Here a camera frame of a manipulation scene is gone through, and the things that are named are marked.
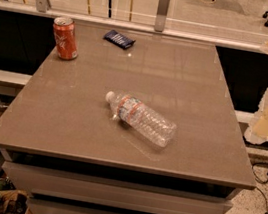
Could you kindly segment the clear plastic water bottle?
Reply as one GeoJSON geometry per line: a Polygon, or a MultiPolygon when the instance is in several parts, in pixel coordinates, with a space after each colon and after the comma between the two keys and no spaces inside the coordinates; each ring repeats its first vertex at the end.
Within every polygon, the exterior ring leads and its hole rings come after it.
{"type": "Polygon", "coordinates": [[[109,91],[105,100],[113,116],[122,120],[153,144],[166,147],[176,133],[176,124],[130,94],[109,91]]]}

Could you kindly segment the blue rxbar wrapper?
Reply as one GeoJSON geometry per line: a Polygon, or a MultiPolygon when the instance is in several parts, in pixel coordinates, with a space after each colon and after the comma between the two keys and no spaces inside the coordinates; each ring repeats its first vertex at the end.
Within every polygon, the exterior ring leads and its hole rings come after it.
{"type": "Polygon", "coordinates": [[[117,47],[122,48],[122,50],[130,48],[135,43],[134,40],[124,36],[123,34],[118,33],[116,30],[110,30],[104,35],[103,38],[107,41],[110,41],[110,43],[116,45],[117,47]]]}

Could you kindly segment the orange soda can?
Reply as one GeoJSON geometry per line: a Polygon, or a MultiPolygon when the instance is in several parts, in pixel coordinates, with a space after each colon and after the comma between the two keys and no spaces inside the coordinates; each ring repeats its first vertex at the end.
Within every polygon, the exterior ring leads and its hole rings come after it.
{"type": "Polygon", "coordinates": [[[75,25],[71,18],[57,17],[53,21],[57,54],[61,59],[73,60],[77,57],[75,25]]]}

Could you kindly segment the grey drawer cabinet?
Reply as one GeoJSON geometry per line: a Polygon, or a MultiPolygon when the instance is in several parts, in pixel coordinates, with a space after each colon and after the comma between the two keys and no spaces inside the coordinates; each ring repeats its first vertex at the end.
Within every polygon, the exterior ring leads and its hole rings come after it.
{"type": "Polygon", "coordinates": [[[88,163],[1,151],[33,214],[225,214],[240,190],[88,163]]]}

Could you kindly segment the middle metal railing post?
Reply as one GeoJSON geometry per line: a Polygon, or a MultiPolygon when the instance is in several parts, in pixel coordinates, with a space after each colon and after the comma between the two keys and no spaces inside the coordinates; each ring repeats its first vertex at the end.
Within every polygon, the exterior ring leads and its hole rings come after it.
{"type": "Polygon", "coordinates": [[[165,29],[167,11],[169,11],[170,0],[159,0],[156,21],[154,22],[155,31],[163,32],[165,29]]]}

